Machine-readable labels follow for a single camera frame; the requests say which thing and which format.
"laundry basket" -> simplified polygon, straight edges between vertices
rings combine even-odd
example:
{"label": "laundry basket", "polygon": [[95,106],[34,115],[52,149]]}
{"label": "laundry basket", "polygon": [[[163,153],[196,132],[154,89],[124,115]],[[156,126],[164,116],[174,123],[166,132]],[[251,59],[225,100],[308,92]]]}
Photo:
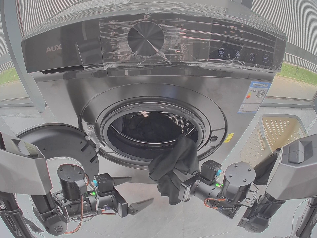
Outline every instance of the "laundry basket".
{"label": "laundry basket", "polygon": [[298,116],[264,114],[240,152],[241,161],[255,167],[276,149],[305,136],[307,132]]}

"black garment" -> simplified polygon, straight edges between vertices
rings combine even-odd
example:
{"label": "black garment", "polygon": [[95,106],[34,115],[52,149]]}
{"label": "black garment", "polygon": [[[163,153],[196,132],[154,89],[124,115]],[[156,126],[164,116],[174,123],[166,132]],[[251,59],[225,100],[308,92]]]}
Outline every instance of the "black garment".
{"label": "black garment", "polygon": [[180,135],[173,149],[153,159],[148,168],[149,176],[157,182],[161,195],[168,196],[171,205],[178,204],[182,182],[173,172],[173,168],[189,174],[199,172],[197,146],[190,138]]}
{"label": "black garment", "polygon": [[253,181],[257,185],[267,185],[270,174],[277,161],[278,152],[281,149],[276,149],[270,156],[266,157],[261,163],[254,167],[256,178]]}
{"label": "black garment", "polygon": [[148,117],[133,116],[123,131],[129,137],[147,142],[162,142],[177,138],[182,132],[169,117],[152,113]]}

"energy label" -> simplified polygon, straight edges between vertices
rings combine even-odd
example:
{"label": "energy label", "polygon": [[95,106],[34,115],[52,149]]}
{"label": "energy label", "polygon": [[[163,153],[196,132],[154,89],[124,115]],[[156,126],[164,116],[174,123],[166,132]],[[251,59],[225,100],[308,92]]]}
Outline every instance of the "energy label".
{"label": "energy label", "polygon": [[238,113],[256,113],[272,83],[251,81]]}

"grass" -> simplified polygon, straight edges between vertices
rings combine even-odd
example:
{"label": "grass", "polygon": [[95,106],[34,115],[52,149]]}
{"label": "grass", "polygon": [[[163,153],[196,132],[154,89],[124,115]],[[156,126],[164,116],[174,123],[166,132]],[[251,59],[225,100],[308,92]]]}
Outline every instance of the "grass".
{"label": "grass", "polygon": [[317,73],[289,63],[282,64],[282,70],[278,75],[317,86]]}
{"label": "grass", "polygon": [[7,69],[0,73],[0,85],[18,79],[19,76],[14,68]]}

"rotary knob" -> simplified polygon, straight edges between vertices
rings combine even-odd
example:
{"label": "rotary knob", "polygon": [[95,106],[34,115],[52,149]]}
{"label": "rotary knob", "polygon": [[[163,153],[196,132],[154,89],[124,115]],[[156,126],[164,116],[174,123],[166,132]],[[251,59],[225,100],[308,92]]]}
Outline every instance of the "rotary knob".
{"label": "rotary knob", "polygon": [[128,44],[134,53],[149,57],[156,54],[162,48],[164,34],[161,28],[155,23],[142,21],[130,29]]}

